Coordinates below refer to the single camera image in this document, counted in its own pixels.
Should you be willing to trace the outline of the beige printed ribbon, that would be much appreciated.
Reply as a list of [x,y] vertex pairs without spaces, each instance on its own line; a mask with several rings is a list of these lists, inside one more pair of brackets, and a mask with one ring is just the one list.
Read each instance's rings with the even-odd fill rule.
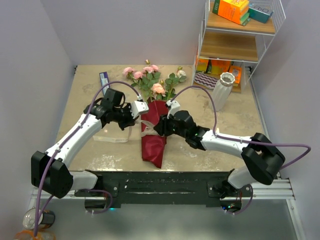
[[[159,134],[154,130],[154,124],[147,120],[136,120],[136,124],[141,124],[145,126],[145,129],[141,132],[140,136],[159,136]],[[109,143],[126,143],[129,141],[131,134],[132,134],[133,127],[130,126],[128,128],[128,134],[126,137],[109,137],[109,136],[100,136],[100,135],[94,135],[93,140],[97,142],[109,142]]]

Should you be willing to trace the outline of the red wrapping paper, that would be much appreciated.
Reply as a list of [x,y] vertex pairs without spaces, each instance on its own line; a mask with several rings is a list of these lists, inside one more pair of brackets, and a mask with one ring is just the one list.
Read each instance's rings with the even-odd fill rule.
[[[158,124],[161,115],[167,115],[168,109],[165,102],[154,100],[148,104],[149,111],[141,116],[142,121],[147,121],[154,126]],[[145,134],[141,137],[141,156],[145,162],[152,163],[155,167],[161,168],[167,138],[154,134]]]

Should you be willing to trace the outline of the pink rose bouquet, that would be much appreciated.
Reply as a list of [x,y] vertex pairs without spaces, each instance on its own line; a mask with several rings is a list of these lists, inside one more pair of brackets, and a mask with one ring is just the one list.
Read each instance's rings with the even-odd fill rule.
[[145,60],[146,66],[142,70],[135,70],[128,66],[122,74],[132,81],[131,86],[141,90],[142,97],[148,103],[153,101],[168,101],[176,95],[176,86],[187,79],[187,74],[181,66],[170,73],[166,79],[161,79],[160,68]]

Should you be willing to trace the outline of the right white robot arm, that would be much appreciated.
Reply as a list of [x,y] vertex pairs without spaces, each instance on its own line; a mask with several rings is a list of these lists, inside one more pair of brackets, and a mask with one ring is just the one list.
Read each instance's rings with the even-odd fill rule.
[[186,110],[161,115],[153,129],[160,136],[178,135],[194,149],[222,152],[243,159],[244,167],[231,170],[227,179],[213,187],[230,197],[251,183],[271,185],[285,162],[284,155],[264,134],[237,137],[214,133],[212,129],[197,125]]

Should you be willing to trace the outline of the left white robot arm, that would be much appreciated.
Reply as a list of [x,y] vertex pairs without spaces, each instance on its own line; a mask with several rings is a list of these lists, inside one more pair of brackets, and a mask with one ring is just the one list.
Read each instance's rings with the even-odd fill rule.
[[89,104],[78,122],[54,146],[31,157],[31,184],[59,199],[72,190],[86,190],[99,196],[104,184],[91,171],[69,171],[69,166],[87,141],[106,124],[124,128],[133,118],[123,92],[108,88],[104,97]]

